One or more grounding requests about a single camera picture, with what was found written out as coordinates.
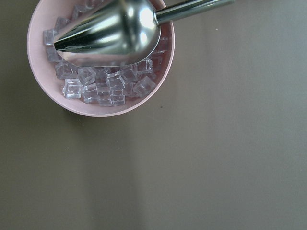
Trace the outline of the clear ice cube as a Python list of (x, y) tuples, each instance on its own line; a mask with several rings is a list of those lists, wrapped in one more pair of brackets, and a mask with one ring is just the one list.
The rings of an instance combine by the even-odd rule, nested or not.
[(62, 92), (66, 99), (80, 99), (82, 89), (83, 85), (79, 79), (65, 79)]
[(111, 102), (113, 106), (121, 106), (126, 103), (125, 95), (111, 95)]
[(95, 82), (96, 72), (92, 68), (79, 68), (78, 78), (83, 86), (87, 86)]
[(122, 90), (125, 88), (125, 81), (121, 75), (121, 71), (107, 74), (106, 84), (110, 90)]
[(84, 103), (95, 103), (97, 102), (97, 98), (98, 98), (98, 93), (95, 83), (83, 87), (81, 100)]
[(136, 95), (139, 97), (144, 97), (149, 95), (153, 89), (155, 89), (155, 87), (155, 82), (148, 76), (145, 76), (139, 82), (137, 82), (132, 89)]

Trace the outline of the metal ice scoop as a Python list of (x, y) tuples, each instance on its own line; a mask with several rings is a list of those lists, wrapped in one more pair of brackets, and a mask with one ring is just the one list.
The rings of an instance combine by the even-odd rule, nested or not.
[(163, 24), (231, 3), (188, 0), (157, 10), (148, 0), (109, 0), (61, 29), (54, 47), (78, 67), (135, 64), (155, 50)]

